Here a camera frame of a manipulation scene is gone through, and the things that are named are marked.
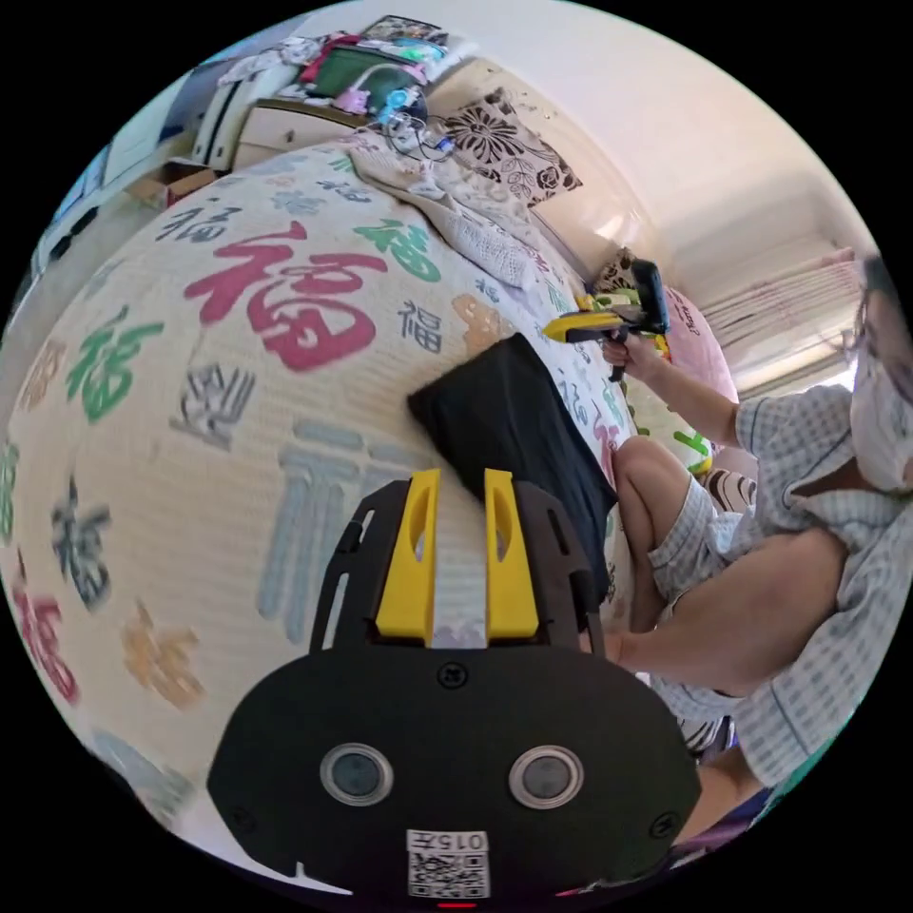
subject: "dresser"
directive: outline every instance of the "dresser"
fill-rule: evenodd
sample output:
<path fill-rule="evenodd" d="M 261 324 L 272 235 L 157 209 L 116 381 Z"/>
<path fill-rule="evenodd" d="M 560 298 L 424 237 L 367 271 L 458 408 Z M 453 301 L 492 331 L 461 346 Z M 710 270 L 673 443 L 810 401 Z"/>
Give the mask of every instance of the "dresser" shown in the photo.
<path fill-rule="evenodd" d="M 334 107 L 308 105 L 300 99 L 263 98 L 250 109 L 232 168 L 256 165 L 283 152 L 339 140 L 368 118 Z"/>

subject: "black cloth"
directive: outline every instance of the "black cloth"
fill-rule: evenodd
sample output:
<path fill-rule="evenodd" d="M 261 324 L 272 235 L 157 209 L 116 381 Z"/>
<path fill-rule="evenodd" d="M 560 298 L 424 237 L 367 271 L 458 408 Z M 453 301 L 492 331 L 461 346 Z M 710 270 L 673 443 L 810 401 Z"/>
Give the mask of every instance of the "black cloth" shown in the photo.
<path fill-rule="evenodd" d="M 514 481 L 532 482 L 562 502 L 601 602 L 609 592 L 606 524 L 618 497 L 527 340 L 517 333 L 496 343 L 407 402 L 482 503 L 486 469 L 512 473 Z"/>

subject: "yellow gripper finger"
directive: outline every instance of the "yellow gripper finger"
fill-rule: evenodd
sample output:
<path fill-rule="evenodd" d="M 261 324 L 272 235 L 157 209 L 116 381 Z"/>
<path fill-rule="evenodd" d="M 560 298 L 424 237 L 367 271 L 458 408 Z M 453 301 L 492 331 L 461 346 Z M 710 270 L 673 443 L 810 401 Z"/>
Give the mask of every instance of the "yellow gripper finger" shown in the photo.
<path fill-rule="evenodd" d="M 539 618 L 510 473 L 485 470 L 485 537 L 488 642 L 534 637 Z"/>
<path fill-rule="evenodd" d="M 413 473 L 376 619 L 381 637 L 431 646 L 439 491 L 439 469 Z"/>

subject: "screw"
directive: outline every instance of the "screw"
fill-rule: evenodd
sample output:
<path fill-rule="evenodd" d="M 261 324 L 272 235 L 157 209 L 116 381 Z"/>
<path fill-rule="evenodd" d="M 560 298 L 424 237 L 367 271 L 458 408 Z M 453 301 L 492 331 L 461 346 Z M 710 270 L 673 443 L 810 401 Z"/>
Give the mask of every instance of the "screw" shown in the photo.
<path fill-rule="evenodd" d="M 661 814 L 650 825 L 650 836 L 654 840 L 665 840 L 681 823 L 681 818 L 674 811 Z"/>
<path fill-rule="evenodd" d="M 469 672 L 459 663 L 444 663 L 437 670 L 437 680 L 446 689 L 462 688 L 469 681 Z"/>
<path fill-rule="evenodd" d="M 257 829 L 254 816 L 246 808 L 232 808 L 231 820 L 242 834 L 251 834 Z"/>

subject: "camera lens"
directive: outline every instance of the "camera lens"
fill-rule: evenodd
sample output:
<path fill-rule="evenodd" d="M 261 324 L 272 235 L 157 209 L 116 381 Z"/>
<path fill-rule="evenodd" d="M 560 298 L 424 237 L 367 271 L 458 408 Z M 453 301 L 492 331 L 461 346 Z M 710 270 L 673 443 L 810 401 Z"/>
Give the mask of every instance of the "camera lens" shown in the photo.
<path fill-rule="evenodd" d="M 359 743 L 339 745 L 321 763 L 323 788 L 348 806 L 372 806 L 393 788 L 393 769 L 376 749 Z"/>
<path fill-rule="evenodd" d="M 543 745 L 516 759 L 508 783 L 514 798 L 527 808 L 559 808 L 580 791 L 583 766 L 572 751 Z"/>

